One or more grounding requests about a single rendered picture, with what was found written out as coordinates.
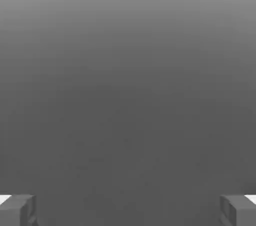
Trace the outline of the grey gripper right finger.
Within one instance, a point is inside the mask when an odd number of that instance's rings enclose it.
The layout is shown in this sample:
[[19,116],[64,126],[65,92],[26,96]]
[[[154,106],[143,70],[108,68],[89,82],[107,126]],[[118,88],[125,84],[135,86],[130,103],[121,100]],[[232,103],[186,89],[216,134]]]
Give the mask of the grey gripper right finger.
[[256,194],[221,195],[219,226],[256,226]]

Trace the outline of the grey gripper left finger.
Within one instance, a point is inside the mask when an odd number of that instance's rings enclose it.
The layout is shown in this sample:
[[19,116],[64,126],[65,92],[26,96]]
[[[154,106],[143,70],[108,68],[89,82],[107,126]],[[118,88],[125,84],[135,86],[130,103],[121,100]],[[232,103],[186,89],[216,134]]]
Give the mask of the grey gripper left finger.
[[0,194],[0,226],[38,226],[37,197]]

